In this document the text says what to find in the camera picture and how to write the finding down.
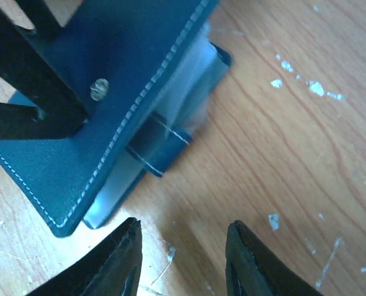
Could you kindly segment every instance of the metal rivet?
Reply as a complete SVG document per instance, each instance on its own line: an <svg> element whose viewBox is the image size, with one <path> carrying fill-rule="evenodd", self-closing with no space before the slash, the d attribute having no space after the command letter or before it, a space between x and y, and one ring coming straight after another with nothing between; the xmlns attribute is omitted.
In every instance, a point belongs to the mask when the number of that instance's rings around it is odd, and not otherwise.
<svg viewBox="0 0 366 296"><path fill-rule="evenodd" d="M108 93L109 82L104 78L99 78L90 86L91 99L101 101Z"/></svg>

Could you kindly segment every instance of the blue leather wallet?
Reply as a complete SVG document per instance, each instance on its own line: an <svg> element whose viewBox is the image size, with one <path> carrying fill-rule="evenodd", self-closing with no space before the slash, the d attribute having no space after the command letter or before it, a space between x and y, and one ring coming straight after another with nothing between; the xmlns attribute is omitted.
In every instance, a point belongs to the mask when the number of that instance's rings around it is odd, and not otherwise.
<svg viewBox="0 0 366 296"><path fill-rule="evenodd" d="M71 138L0 141L0 164L57 237L99 228L146 172L192 141L192 118L228 71L206 21L217 0L85 0L43 57L89 121ZM90 85L108 81L102 101ZM33 105L16 92L11 104Z"/></svg>

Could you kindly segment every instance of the wood grain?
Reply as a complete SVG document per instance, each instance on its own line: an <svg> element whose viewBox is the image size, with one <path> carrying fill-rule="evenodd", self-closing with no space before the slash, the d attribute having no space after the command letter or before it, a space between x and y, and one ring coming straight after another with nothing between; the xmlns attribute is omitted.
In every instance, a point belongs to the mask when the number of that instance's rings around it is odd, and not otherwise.
<svg viewBox="0 0 366 296"><path fill-rule="evenodd" d="M11 1L0 3L25 22ZM79 1L48 3L65 23ZM128 216L144 233L138 295L225 295L226 231L236 219L313 286L323 279L324 295L366 295L366 0L222 0L211 22L211 39L234 65L211 95L205 127L106 227L53 237L0 168L0 295L35 289ZM280 89L270 85L277 78ZM345 100L310 92L307 80ZM0 101L12 92L0 79ZM174 261L151 285L169 245Z"/></svg>

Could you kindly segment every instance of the wooden surface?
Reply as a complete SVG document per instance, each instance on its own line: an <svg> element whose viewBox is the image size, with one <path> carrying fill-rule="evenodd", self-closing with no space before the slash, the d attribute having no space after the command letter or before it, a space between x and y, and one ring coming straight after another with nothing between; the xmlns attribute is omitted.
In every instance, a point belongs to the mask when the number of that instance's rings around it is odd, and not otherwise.
<svg viewBox="0 0 366 296"><path fill-rule="evenodd" d="M61 22L78 4L49 2ZM11 2L0 3L25 22ZM236 219L324 295L366 295L366 0L222 0L212 24L211 39L234 66L211 96L206 126L108 226L81 224L54 238L0 168L0 295L35 289L128 216L143 227L138 295L225 295L226 231ZM276 79L281 88L270 84ZM0 80L0 101L12 91ZM176 256L152 284L170 245Z"/></svg>

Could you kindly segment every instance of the white stitching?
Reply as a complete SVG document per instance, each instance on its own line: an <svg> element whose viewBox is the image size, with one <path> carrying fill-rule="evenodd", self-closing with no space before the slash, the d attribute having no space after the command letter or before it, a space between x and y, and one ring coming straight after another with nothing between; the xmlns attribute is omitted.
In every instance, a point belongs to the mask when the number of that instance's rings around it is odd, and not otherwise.
<svg viewBox="0 0 366 296"><path fill-rule="evenodd" d="M127 148L129 150L131 150L141 161L143 161L144 163L146 163L153 171L155 171L159 175L162 175L162 176L164 175L164 173L162 171L157 170L154 166L152 166L151 164L149 164L149 162L147 162L146 159L144 159L143 157L141 157L134 149L132 149L129 146L127 146Z"/></svg>
<svg viewBox="0 0 366 296"><path fill-rule="evenodd" d="M170 131L171 133L173 133L176 137L178 137L180 140L182 140L183 142L185 142L187 145L190 145L189 142L187 142L186 139L184 139L180 134L178 134L177 132L175 132L173 129L171 129L170 127L166 126L161 120L159 120L156 116L152 115L153 119L155 121L157 121L160 125L164 126L168 131Z"/></svg>
<svg viewBox="0 0 366 296"><path fill-rule="evenodd" d="M162 61L161 63L161 67L157 70L156 74L154 74L152 76L151 81L153 80L158 80L160 79L160 77L164 74L166 67L169 65L170 61L172 61L173 57L175 56L175 53L178 49L178 47L180 46L180 44L183 42L183 40L185 40L186 36L188 35L188 32L191 30L191 28L193 27L194 23L198 20L198 18L201 16L202 12L204 11L204 9L207 7L207 5L209 4L210 0L202 0L201 3L199 3L199 5L197 6L197 8L195 9L195 12L190 16L190 20L187 21L187 23L185 24L183 30L181 31L180 35L176 38L175 43L172 45L170 52L167 54L166 58L164 61ZM94 182L95 180L95 176L97 176L100 168L102 168L102 166L104 165L108 154L110 153L110 147L113 147L118 139L118 135L120 135L121 131L123 130L123 127L127 124L128 118L131 117L132 113L135 112L135 110L137 109L138 105L140 104L140 102L142 101L142 98L144 98L146 96L146 94L148 93L148 91L152 88L153 83L152 82L148 82L145 85L145 88L140 92L140 96L135 100L135 104L133 104L131 106L131 108L127 111L127 114L125 116L125 118L123 119L123 121L120 123L120 126L117 128L115 134L113 135L112 140L110 141L110 144L108 145L104 155L102 156L99 164L97 165L96 170L93 172L90 180L87 182L86 186L84 187L84 191L81 193L81 196L83 197L84 195L86 195L87 190L89 190L90 185ZM176 134L174 131L172 131L177 137L181 138L178 134ZM30 195L32 196L32 198L36 201L36 203L38 205L40 205L40 208L42 209L42 211L45 213L45 215L48 217L48 219L57 227L57 228L62 228L65 226L65 224L68 221L68 218L72 216L73 212L76 210L76 208L78 207L78 205L81 203L81 201L83 200L82 197L80 197L76 203L74 204L74 206L72 206L71 210L67 213L66 217L64 218L63 222L61 224L57 224L56 221L54 221L54 219L52 217L50 217L49 213L45 210L45 208L41 205L41 202L39 201L39 199L31 192L30 188L28 188L26 186L26 184L23 182L23 179L16 173L16 171L6 162L5 158L0 154L0 158L1 160L7 165L7 167L13 172L13 174L18 178L18 180L20 182L22 182L22 184L25 186L25 188L27 189L27 191L30 193ZM162 172L158 171L156 168L154 168L154 170L162 175Z"/></svg>

